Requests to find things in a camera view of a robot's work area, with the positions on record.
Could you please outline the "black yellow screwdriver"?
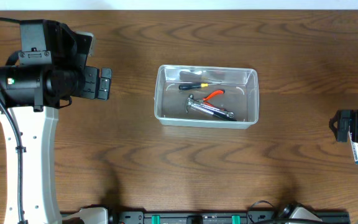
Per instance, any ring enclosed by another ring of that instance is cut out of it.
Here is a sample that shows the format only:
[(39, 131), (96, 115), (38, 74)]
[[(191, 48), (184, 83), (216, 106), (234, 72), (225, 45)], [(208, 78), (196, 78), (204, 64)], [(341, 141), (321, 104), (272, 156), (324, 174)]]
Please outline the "black yellow screwdriver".
[(205, 88), (211, 85), (220, 85), (220, 83), (203, 83), (203, 82), (197, 82), (197, 83), (184, 83), (180, 84), (178, 86), (179, 90), (187, 91), (187, 90), (193, 90), (193, 89), (199, 89), (199, 88)]

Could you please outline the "red handled pliers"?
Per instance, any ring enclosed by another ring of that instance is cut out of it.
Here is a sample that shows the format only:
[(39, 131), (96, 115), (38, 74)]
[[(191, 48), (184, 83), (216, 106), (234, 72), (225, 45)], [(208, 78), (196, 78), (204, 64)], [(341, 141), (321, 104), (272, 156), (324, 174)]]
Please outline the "red handled pliers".
[(216, 91), (213, 91), (212, 93), (210, 93), (208, 96), (198, 100), (198, 102), (203, 103), (203, 104), (205, 104), (207, 106), (213, 107), (213, 105), (211, 103), (209, 103), (208, 101), (210, 99), (214, 98), (215, 96), (223, 95), (223, 94), (225, 94), (224, 90), (216, 90)]

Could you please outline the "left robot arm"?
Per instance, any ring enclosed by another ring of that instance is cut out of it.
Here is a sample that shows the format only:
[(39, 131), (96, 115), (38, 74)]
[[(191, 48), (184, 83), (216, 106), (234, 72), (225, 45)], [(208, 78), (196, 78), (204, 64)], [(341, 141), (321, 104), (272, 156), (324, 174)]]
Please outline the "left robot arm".
[(96, 39), (50, 20), (19, 22), (21, 49), (0, 67), (0, 123), (6, 143), (5, 223), (108, 223), (100, 205), (63, 216), (55, 191), (59, 111), (72, 99), (107, 100), (112, 70), (87, 65)]

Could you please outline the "clear plastic container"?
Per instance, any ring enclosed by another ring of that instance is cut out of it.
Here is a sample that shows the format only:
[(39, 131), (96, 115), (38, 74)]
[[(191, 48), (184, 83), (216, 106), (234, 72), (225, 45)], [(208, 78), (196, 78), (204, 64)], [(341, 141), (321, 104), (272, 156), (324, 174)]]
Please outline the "clear plastic container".
[(162, 65), (154, 115), (162, 125), (247, 129), (259, 120), (259, 84), (252, 68)]

